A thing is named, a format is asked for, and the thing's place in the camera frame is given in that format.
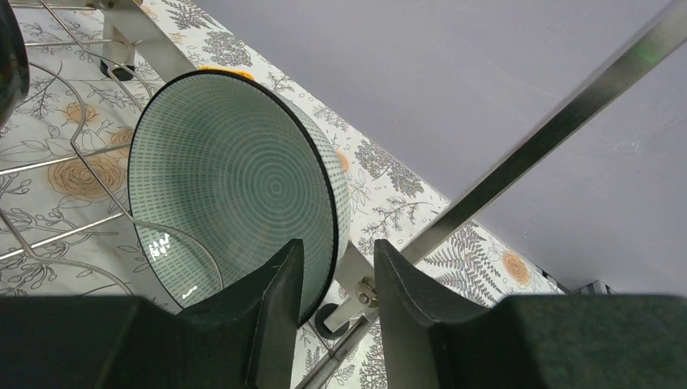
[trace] teal patterned bowl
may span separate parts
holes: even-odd
[[[136,219],[179,229],[212,254],[224,287],[303,240],[301,324],[319,307],[348,241],[348,183],[334,149],[292,102],[228,71],[194,71],[148,103],[129,157]],[[220,291],[188,238],[136,225],[162,285],[183,308]]]

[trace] orange flower print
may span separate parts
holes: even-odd
[[[174,43],[181,43],[181,41],[186,38],[186,35],[182,35],[180,32],[171,32],[167,35],[169,35],[169,39]]]
[[[134,129],[131,127],[119,127],[119,131],[114,133],[109,140],[109,146],[116,146],[118,144],[128,143],[131,144],[131,140],[134,138]],[[128,158],[129,157],[129,147],[120,148],[113,152],[108,152],[107,155],[114,159]]]
[[[506,267],[508,274],[510,274],[514,280],[518,281],[519,284],[530,284],[530,270],[527,268],[525,262],[516,254],[503,254],[503,266]]]
[[[90,105],[86,104],[85,106],[86,125],[88,125],[89,123],[93,123],[96,120],[98,113],[96,112],[96,109],[91,107]],[[79,104],[78,101],[70,103],[62,112],[64,112],[64,114],[66,115],[66,122],[64,122],[64,124],[79,123],[81,121],[81,104]]]
[[[336,152],[336,156],[339,158],[339,162],[341,163],[341,169],[344,170],[344,172],[348,171],[348,159],[342,152]]]
[[[119,169],[114,159],[107,156],[89,156],[86,160],[112,192],[125,185],[124,171]],[[56,192],[75,199],[94,202],[108,198],[105,189],[81,160],[68,160],[50,165],[48,182]]]
[[[148,15],[149,18],[151,18],[153,20],[157,20],[157,14],[153,10],[151,10],[149,6],[143,6],[143,5],[139,5],[139,6],[143,10],[143,12],[145,12],[146,15]]]

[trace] rack leg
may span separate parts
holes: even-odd
[[[102,0],[96,8],[105,15],[105,26],[112,26],[110,32],[116,31],[120,40],[130,42],[163,81],[197,70],[134,0]]]
[[[103,38],[122,43],[122,45],[103,45],[103,57],[123,63],[129,69],[135,71],[134,46],[124,37],[121,32],[119,32],[119,30],[117,30],[116,27],[114,27],[114,24],[112,23],[112,16],[109,14],[105,14]],[[109,66],[109,63],[105,63],[105,61],[100,60],[100,72],[108,77],[109,75],[107,70]],[[123,69],[114,69],[112,72],[120,81],[129,81],[134,78],[131,73],[124,71]]]

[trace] black rubber foot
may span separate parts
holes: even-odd
[[[348,331],[348,323],[344,324],[343,327],[335,332],[329,331],[329,329],[324,325],[324,321],[329,315],[339,307],[339,304],[325,304],[321,306],[318,312],[315,314],[315,330],[320,334],[320,336],[326,340],[337,340],[341,336],[344,336],[346,331]]]
[[[131,71],[136,71],[136,67],[134,65],[126,65]],[[102,59],[100,60],[100,73],[105,75],[105,77],[109,77],[109,74],[107,72],[108,66],[105,64],[105,61]],[[131,79],[134,78],[134,76],[129,73],[128,71],[125,71],[124,69],[117,68],[112,71],[114,73],[114,76],[117,77],[118,80],[120,81],[130,81]]]

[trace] countertop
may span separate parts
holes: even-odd
[[[292,100],[320,125],[339,154],[348,179],[353,210],[350,238],[368,259],[371,259],[374,239],[386,238],[402,248],[448,204],[441,194],[393,156],[192,2],[160,0],[146,2],[142,8],[196,65],[248,71],[272,91]],[[68,39],[46,12],[17,10],[16,13],[27,42]],[[58,14],[80,39],[101,36],[100,13],[59,11]],[[87,122],[79,140],[83,150],[131,139],[139,109],[113,81],[99,72],[98,58],[84,53],[78,46],[69,45],[28,52],[31,61],[59,72],[85,98]],[[154,90],[163,84],[141,58],[137,58],[136,67]],[[0,127],[0,169],[71,153],[68,139],[81,117],[79,104],[70,90],[54,77],[36,68],[31,71],[28,100]],[[143,87],[133,83],[129,88],[134,97],[145,104],[147,97]],[[101,155],[97,161],[104,180],[123,202],[127,201],[127,157],[125,149]],[[15,225],[30,242],[92,223],[117,210],[78,162],[0,176],[0,207],[10,213]],[[19,247],[4,225],[0,229],[0,246],[5,250]],[[124,280],[135,293],[166,310],[179,311],[152,273],[133,225],[125,218],[57,240],[38,252],[52,259],[84,261],[106,269]],[[509,294],[561,292],[528,261],[475,222],[462,227],[419,268],[448,288],[485,306]],[[23,254],[0,260],[0,293],[5,296],[83,296],[121,292],[98,271],[37,263]],[[326,302],[338,302],[343,298],[344,291],[334,283]],[[332,345],[333,342],[320,340],[309,325],[299,330],[294,351],[294,386]],[[327,387],[386,387],[378,324],[341,365]]]

